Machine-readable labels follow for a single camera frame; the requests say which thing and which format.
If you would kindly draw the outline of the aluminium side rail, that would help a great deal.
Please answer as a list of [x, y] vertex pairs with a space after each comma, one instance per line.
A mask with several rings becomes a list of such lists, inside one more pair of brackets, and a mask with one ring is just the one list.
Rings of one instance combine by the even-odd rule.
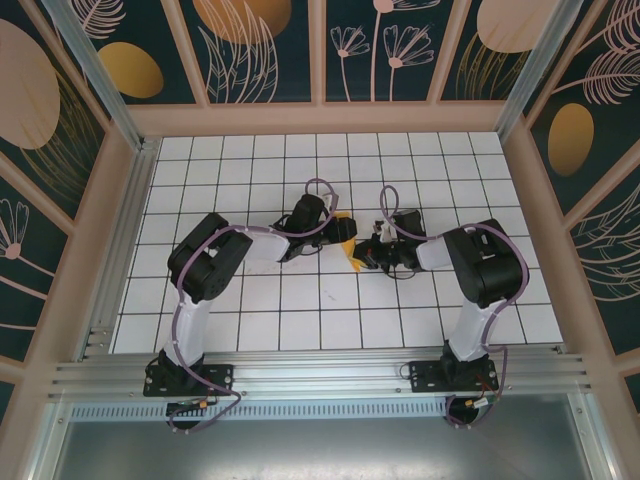
[[109, 353], [162, 139], [146, 137], [133, 157], [73, 360]]

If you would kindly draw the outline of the long aluminium base rail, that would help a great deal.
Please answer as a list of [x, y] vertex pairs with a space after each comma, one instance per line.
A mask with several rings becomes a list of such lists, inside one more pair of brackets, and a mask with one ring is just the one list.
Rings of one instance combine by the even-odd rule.
[[[243, 398], [283, 400], [408, 396], [408, 362], [439, 355], [437, 348], [391, 348], [211, 353], [206, 359], [233, 365], [233, 388]], [[580, 355], [549, 345], [511, 346], [506, 363], [492, 358], [506, 376], [508, 395], [588, 392], [593, 385]], [[150, 359], [112, 354], [59, 363], [45, 391], [69, 401], [140, 401]]]

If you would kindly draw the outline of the grey metal sheet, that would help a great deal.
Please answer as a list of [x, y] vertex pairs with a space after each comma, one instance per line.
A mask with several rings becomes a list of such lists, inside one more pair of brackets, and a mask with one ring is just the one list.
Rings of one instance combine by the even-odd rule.
[[456, 430], [436, 418], [67, 425], [37, 480], [619, 480], [562, 415]]

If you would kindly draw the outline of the aluminium corner post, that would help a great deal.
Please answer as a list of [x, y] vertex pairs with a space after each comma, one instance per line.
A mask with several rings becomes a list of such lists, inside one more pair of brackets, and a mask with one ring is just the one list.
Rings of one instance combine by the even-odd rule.
[[559, 0], [507, 97], [494, 130], [504, 145], [575, 23], [584, 0]]
[[134, 151], [140, 151], [143, 136], [136, 127], [95, 47], [84, 33], [72, 7], [66, 0], [42, 0], [42, 3], [53, 23], [59, 28], [74, 57], [84, 68], [89, 82], [94, 86], [126, 142]]

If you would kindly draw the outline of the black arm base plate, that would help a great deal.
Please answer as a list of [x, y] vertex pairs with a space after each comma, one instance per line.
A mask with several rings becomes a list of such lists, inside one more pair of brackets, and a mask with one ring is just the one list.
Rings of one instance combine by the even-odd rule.
[[[231, 389], [234, 369], [229, 364], [202, 364], [195, 368], [196, 373], [208, 382]], [[142, 390], [144, 397], [177, 398], [204, 397], [210, 395], [227, 396], [227, 393], [214, 389], [196, 380], [181, 366], [170, 364], [148, 365], [145, 368], [145, 380]]]
[[456, 358], [409, 363], [409, 381], [413, 393], [479, 392], [482, 386], [497, 390], [499, 380], [495, 363], [485, 355], [471, 362]]

